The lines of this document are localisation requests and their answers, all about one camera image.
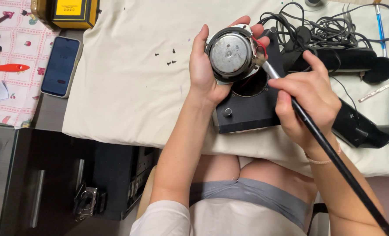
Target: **bracelet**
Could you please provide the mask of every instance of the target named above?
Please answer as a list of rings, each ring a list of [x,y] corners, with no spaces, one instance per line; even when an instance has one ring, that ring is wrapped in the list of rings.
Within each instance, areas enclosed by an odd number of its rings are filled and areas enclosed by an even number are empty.
[[[337,146],[338,146],[338,149],[337,149],[337,154],[340,154],[342,152],[342,148],[340,147],[340,143],[337,142]],[[329,164],[331,163],[331,160],[327,160],[327,161],[315,161],[313,159],[311,159],[308,154],[304,151],[305,153],[305,157],[307,158],[307,160],[310,162],[310,163],[313,163],[313,164],[317,164],[317,165],[325,165],[325,164]]]

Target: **black speaker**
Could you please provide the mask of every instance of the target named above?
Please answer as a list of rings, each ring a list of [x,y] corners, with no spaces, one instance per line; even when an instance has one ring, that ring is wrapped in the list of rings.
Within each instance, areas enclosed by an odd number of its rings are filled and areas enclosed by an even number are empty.
[[[285,76],[283,57],[275,33],[265,30],[260,37],[268,36],[266,48],[268,62],[278,74]],[[229,95],[216,107],[213,124],[220,134],[261,129],[280,125],[275,113],[278,90],[267,86],[267,74],[260,68],[250,78],[235,82]]]

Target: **white t-shirt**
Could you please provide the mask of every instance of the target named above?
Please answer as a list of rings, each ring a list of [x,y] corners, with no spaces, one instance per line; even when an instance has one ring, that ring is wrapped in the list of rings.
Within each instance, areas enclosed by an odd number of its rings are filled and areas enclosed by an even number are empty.
[[[190,209],[176,201],[154,202],[132,225],[130,235],[306,236],[296,224],[273,210],[230,199],[205,199]]]

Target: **hand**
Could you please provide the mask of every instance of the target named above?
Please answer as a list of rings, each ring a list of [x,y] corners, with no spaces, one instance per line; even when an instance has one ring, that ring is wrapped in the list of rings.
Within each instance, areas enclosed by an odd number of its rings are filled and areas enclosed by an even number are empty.
[[[276,114],[282,129],[307,153],[320,148],[305,124],[297,118],[291,104],[291,95],[312,117],[323,135],[332,146],[336,137],[331,132],[334,120],[342,106],[338,96],[332,91],[328,72],[324,64],[310,51],[302,54],[313,71],[297,72],[285,78],[269,80],[269,86],[281,89],[276,102]]]
[[[237,24],[250,24],[250,17],[243,16],[228,27]],[[255,24],[251,28],[254,37],[259,37],[263,33],[263,26]],[[209,29],[203,25],[200,33],[193,41],[192,53],[190,54],[190,92],[204,102],[204,105],[215,109],[215,107],[229,94],[232,84],[218,85],[213,75],[209,57],[205,53],[205,43],[208,39]],[[268,37],[259,39],[265,47],[270,43]]]

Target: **phone screen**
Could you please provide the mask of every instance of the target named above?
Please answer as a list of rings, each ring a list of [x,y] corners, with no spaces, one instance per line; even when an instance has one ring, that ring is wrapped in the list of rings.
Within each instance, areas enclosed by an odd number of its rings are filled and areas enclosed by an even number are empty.
[[[78,40],[56,37],[41,91],[61,97],[66,95],[78,50]]]

